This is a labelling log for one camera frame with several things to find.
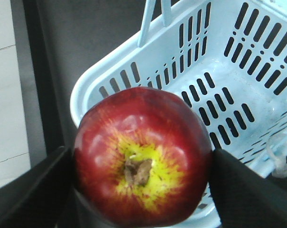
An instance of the apple calyx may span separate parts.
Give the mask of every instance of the apple calyx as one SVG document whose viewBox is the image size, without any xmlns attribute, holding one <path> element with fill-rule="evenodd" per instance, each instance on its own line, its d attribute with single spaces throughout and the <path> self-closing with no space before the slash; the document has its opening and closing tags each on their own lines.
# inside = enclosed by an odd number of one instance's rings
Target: apple calyx
<svg viewBox="0 0 287 228">
<path fill-rule="evenodd" d="M 152 168 L 152 159 L 135 161 L 127 158 L 124 164 L 124 176 L 129 185 L 145 186 Z"/>
</svg>

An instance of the shopping basket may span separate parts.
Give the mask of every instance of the shopping basket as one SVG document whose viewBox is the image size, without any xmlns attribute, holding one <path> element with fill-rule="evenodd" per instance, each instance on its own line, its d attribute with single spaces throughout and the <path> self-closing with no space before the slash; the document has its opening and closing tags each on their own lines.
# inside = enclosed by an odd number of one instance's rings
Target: shopping basket
<svg viewBox="0 0 287 228">
<path fill-rule="evenodd" d="M 162 0 L 162 15 L 150 22 L 155 1 L 146 2 L 140 32 L 75 84 L 75 125 L 123 89 L 166 90 L 201 117 L 213 148 L 268 176 L 274 164 L 266 146 L 287 155 L 287 0 L 180 0 L 172 7 Z M 193 215 L 174 227 L 218 225 L 207 188 Z"/>
</svg>

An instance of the apple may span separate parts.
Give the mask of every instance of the apple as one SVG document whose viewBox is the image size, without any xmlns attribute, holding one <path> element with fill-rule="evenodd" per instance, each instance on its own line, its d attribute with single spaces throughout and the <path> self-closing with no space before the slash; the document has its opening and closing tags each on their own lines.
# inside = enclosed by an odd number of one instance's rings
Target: apple
<svg viewBox="0 0 287 228">
<path fill-rule="evenodd" d="M 202 198 L 212 162 L 207 130 L 178 96 L 148 87 L 111 95 L 83 117 L 76 190 L 123 228 L 171 226 Z"/>
</svg>

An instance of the tile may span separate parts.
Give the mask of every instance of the tile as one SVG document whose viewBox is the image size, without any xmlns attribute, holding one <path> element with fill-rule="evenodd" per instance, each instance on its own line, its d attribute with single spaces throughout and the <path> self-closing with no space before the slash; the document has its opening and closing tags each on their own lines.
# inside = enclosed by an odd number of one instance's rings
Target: tile
<svg viewBox="0 0 287 228">
<path fill-rule="evenodd" d="M 28 153 L 16 47 L 0 51 L 0 162 Z"/>
<path fill-rule="evenodd" d="M 15 43 L 10 0 L 0 0 L 0 49 Z"/>
<path fill-rule="evenodd" d="M 0 187 L 16 179 L 29 169 L 29 153 L 0 162 Z"/>
</svg>

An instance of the basket handle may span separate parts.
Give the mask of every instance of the basket handle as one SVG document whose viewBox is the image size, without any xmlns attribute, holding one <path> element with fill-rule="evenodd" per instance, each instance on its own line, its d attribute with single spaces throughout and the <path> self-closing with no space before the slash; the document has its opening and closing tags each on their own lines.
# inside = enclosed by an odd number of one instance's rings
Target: basket handle
<svg viewBox="0 0 287 228">
<path fill-rule="evenodd" d="M 140 34 L 138 37 L 137 46 L 142 47 L 147 40 L 148 29 L 152 20 L 156 0 L 146 0 Z M 171 1 L 170 0 L 161 0 L 161 11 L 163 26 L 167 27 L 172 22 L 172 13 L 171 13 Z"/>
</svg>

